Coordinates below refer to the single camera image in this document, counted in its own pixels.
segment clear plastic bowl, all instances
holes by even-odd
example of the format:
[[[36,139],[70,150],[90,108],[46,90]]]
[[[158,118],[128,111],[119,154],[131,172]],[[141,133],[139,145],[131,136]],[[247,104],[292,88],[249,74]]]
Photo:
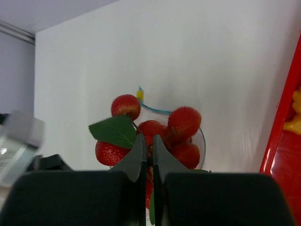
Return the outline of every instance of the clear plastic bowl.
[[[168,122],[168,115],[162,115],[158,113],[154,113],[148,109],[141,107],[141,112],[136,119],[135,123],[139,125],[141,122],[147,121],[147,120],[157,120],[159,121],[162,125],[167,125]],[[205,161],[205,154],[206,154],[206,141],[204,134],[201,130],[201,128],[198,130],[196,135],[192,137],[192,142],[196,144],[199,148],[200,151],[200,159],[199,159],[199,164],[197,165],[196,169],[202,169],[204,161]]]

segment red tray edge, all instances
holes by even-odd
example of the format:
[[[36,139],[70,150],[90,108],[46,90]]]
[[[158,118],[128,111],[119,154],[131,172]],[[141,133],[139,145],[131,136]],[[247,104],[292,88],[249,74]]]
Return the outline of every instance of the red tray edge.
[[[299,38],[295,54],[293,56],[291,68],[289,70],[285,87],[280,99],[280,103],[275,116],[272,131],[269,137],[268,145],[262,160],[260,173],[269,174],[270,169],[276,154],[277,146],[282,133],[282,128],[285,123],[293,92],[295,91],[298,77],[301,73],[301,36]]]

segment bunch of fruit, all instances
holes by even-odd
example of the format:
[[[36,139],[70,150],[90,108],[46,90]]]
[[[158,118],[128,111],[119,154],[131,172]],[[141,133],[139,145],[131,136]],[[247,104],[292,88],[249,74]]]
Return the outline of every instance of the bunch of fruit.
[[[180,107],[169,115],[167,125],[162,125],[156,120],[148,120],[140,123],[136,131],[131,123],[138,118],[140,109],[140,102],[135,96],[119,96],[111,106],[113,117],[89,127],[94,138],[98,140],[95,147],[97,160],[103,165],[116,165],[130,152],[135,137],[143,133],[148,147],[148,157],[152,157],[154,136],[160,135],[166,149],[179,162],[189,169],[196,168],[199,164],[200,151],[198,146],[192,143],[192,136],[197,133],[200,127],[202,120],[200,113],[191,107]],[[126,139],[122,136],[120,139],[110,139],[110,134],[118,134],[112,128],[119,129],[119,134],[126,134]],[[148,209],[152,191],[152,167],[148,167],[146,184],[146,208]]]

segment yellow clip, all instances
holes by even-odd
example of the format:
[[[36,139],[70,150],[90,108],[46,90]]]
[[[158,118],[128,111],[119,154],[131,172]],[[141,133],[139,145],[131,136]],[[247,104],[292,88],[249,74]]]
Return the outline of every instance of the yellow clip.
[[[143,90],[138,90],[136,93],[136,97],[143,102],[144,92]]]

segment yellow object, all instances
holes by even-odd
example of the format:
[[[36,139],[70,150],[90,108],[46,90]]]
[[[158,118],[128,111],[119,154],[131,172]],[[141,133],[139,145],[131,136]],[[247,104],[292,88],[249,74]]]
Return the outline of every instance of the yellow object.
[[[136,93],[136,97],[137,97],[139,100],[143,101],[143,96],[144,96],[143,90],[138,90],[137,93]]]
[[[291,121],[284,123],[283,129],[301,135],[301,114],[295,115]]]
[[[292,107],[297,114],[301,114],[301,87],[293,93]]]

